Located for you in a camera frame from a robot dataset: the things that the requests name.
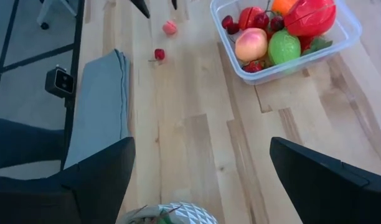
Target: wooden floor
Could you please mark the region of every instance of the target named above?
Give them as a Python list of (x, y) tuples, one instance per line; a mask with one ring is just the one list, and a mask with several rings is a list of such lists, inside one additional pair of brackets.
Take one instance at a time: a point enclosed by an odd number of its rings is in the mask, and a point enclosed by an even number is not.
[[(381, 175), (380, 0), (346, 0), (364, 27), (353, 47), (258, 86), (234, 74), (210, 1), (178, 1), (146, 1), (147, 20), (127, 0), (86, 0), (80, 75), (113, 48), (133, 62), (136, 164), (120, 215), (180, 200), (220, 223), (301, 223), (269, 157), (273, 136)], [(165, 63), (148, 62), (155, 48)]]

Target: clear plastic bin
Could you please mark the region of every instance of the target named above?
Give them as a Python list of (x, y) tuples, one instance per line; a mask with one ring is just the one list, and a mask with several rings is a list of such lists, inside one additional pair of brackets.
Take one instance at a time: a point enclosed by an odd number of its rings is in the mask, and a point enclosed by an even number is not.
[(231, 15), (234, 21), (238, 21), (240, 12), (246, 7), (258, 6), (265, 9), (268, 0), (212, 0), (210, 10), (236, 74), (246, 83), (250, 85), (257, 85), (290, 75), (314, 62), (327, 59), (336, 52), (349, 47), (359, 39), (362, 33), (362, 26), (358, 19), (350, 11), (343, 0), (336, 0), (335, 2), (337, 6), (336, 21), (333, 27), (325, 33), (325, 37), (328, 40), (333, 40), (333, 45), (256, 73), (248, 73), (242, 70), (235, 56), (235, 44), (228, 39), (227, 32), (222, 27), (221, 21), (227, 15)]

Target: textured white vase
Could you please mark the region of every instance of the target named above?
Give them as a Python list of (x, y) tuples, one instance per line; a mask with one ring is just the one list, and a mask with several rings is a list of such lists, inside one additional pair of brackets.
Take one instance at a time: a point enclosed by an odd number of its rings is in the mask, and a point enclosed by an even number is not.
[(138, 209), (136, 209), (128, 212), (122, 220), (116, 223), (129, 224), (132, 220), (143, 217), (156, 217), (160, 214), (161, 210), (170, 211), (174, 208), (178, 209), (169, 215), (175, 224), (217, 224), (217, 220), (206, 209), (200, 208), (193, 203), (185, 202), (172, 202), (166, 205), (150, 206), (142, 209), (138, 213)]

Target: pink ball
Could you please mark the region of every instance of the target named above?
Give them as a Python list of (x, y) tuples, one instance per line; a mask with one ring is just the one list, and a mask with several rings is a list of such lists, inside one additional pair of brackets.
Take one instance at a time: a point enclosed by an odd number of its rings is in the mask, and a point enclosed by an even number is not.
[(164, 25), (163, 25), (163, 31), (167, 34), (167, 35), (172, 35), (172, 34), (175, 34), (177, 32), (177, 25), (175, 22), (173, 21), (167, 21)]

